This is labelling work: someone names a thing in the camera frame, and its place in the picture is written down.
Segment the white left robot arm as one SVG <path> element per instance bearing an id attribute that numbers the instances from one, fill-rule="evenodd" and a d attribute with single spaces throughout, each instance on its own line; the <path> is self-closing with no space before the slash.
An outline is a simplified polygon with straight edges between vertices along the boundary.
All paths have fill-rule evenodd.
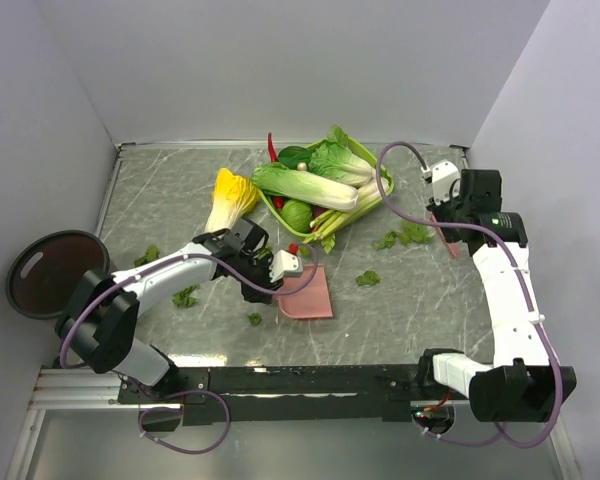
<path id="1" fill-rule="evenodd" d="M 86 271 L 56 325 L 62 340 L 60 366 L 73 368 L 68 355 L 75 353 L 78 367 L 131 377 L 152 400 L 169 400 L 178 387 L 178 368 L 166 354 L 137 339 L 139 317 L 189 287 L 221 277 L 238 280 L 245 301 L 270 303 L 284 278 L 301 272 L 303 264 L 288 251 L 269 250 L 268 238 L 259 225 L 239 220 L 231 229 L 203 233 L 140 267 Z"/>

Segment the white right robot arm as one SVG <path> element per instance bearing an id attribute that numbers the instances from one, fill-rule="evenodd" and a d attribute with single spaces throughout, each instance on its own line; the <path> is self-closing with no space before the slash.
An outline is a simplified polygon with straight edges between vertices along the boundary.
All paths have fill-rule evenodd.
<path id="1" fill-rule="evenodd" d="M 575 389 L 575 371 L 553 367 L 552 350 L 539 329 L 529 271 L 528 237 L 521 216 L 501 209 L 496 170 L 460 170 L 442 161 L 425 173 L 433 195 L 428 206 L 446 242 L 463 242 L 485 291 L 494 338 L 489 365 L 451 350 L 428 350 L 416 375 L 418 390 L 439 398 L 449 388 L 465 396 L 483 422 L 554 421 Z"/>

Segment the pink dustpan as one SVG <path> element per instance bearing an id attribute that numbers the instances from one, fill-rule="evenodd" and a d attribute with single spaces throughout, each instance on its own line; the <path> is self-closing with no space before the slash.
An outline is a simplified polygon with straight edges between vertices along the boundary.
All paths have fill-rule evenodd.
<path id="1" fill-rule="evenodd" d="M 312 281 L 294 295 L 278 296 L 282 314 L 295 320 L 330 319 L 333 308 L 325 267 L 319 264 Z"/>

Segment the pink hand brush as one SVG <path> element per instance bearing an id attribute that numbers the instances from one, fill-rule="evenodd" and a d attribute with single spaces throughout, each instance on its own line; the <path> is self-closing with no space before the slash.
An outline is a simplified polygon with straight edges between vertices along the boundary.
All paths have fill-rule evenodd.
<path id="1" fill-rule="evenodd" d="M 438 237 L 442 240 L 444 246 L 446 247 L 447 251 L 449 252 L 450 257 L 452 259 L 458 258 L 460 255 L 460 250 L 459 250 L 458 245 L 456 243 L 449 243 L 440 227 L 435 226 L 434 230 L 435 230 L 436 234 L 438 235 Z"/>

